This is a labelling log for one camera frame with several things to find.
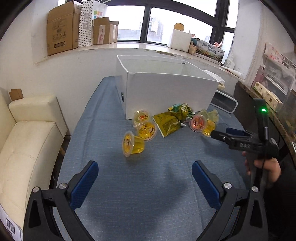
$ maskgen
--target white wall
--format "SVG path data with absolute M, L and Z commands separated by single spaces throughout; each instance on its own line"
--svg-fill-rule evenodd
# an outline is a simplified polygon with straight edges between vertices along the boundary
M 21 88 L 24 97 L 54 94 L 70 134 L 73 134 L 100 81 L 106 76 L 115 75 L 117 54 L 159 54 L 151 50 L 127 48 L 68 51 L 35 64 L 46 54 L 44 16 L 52 4 L 57 4 L 57 0 L 47 1 L 34 0 L 17 16 L 0 41 L 0 87 L 7 91 Z M 236 77 L 204 62 L 189 61 L 201 69 L 220 75 L 226 82 L 225 90 L 233 94 L 238 81 Z
M 296 59 L 294 44 L 277 17 L 259 0 L 239 0 L 237 27 L 231 50 L 235 70 L 242 73 L 245 83 L 251 85 L 257 70 L 265 62 L 265 43 L 290 59 Z
M 239 0 L 231 51 L 234 54 L 234 69 L 241 72 L 244 78 L 248 74 L 258 42 L 262 5 L 259 0 Z

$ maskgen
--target green snack bag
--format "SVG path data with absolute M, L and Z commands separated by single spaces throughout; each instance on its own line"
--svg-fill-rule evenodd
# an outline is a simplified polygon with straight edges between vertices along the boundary
M 190 121 L 195 115 L 194 111 L 186 103 L 173 105 L 168 108 L 168 111 L 179 121 Z
M 164 112 L 152 117 L 163 137 L 177 131 L 181 127 L 180 121 L 171 112 Z

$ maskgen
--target screw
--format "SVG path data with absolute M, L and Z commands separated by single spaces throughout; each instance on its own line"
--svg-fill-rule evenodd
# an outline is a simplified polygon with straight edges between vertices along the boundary
M 258 187 L 253 186 L 253 187 L 252 187 L 252 191 L 253 191 L 253 192 L 258 192 L 259 189 L 258 189 Z
M 61 183 L 60 185 L 59 185 L 59 188 L 60 189 L 65 189 L 67 187 L 67 183 Z
M 33 188 L 33 192 L 38 192 L 39 191 L 39 187 L 34 187 Z
M 230 183 L 224 183 L 224 187 L 226 189 L 230 189 L 230 188 L 232 188 L 232 185 Z

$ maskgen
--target window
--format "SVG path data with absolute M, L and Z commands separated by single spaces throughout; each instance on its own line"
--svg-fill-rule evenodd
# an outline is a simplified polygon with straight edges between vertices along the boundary
M 224 57 L 222 59 L 222 63 L 225 62 L 225 60 L 228 57 L 231 45 L 232 45 L 232 41 L 233 41 L 233 33 L 229 33 L 229 32 L 225 32 L 224 33 L 224 38 L 223 38 L 223 43 L 221 45 L 221 49 L 225 51 Z
M 108 6 L 106 17 L 119 21 L 119 40 L 140 40 L 144 10 L 144 6 Z
M 59 0 L 59 1 L 57 2 L 57 5 L 60 6 L 60 5 L 64 4 L 65 2 L 66 2 L 66 0 Z
M 167 45 L 176 23 L 210 44 L 222 43 L 227 58 L 239 0 L 107 0 L 106 16 L 119 20 L 118 40 Z
M 173 0 L 186 4 L 188 6 L 194 7 L 198 10 L 201 10 L 211 16 L 215 16 L 217 0 Z
M 176 23 L 182 23 L 184 32 L 195 34 L 197 38 L 209 42 L 213 27 L 197 19 L 177 12 L 152 8 L 147 41 L 168 44 Z
M 229 0 L 229 11 L 226 27 L 235 28 L 237 24 L 237 14 L 239 10 L 239 0 Z

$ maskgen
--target sofa armrest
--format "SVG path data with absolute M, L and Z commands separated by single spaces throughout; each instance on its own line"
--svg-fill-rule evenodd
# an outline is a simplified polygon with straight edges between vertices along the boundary
M 50 121 L 55 122 L 62 136 L 65 137 L 67 127 L 54 95 L 28 97 L 15 100 L 9 104 L 10 112 L 16 122 Z

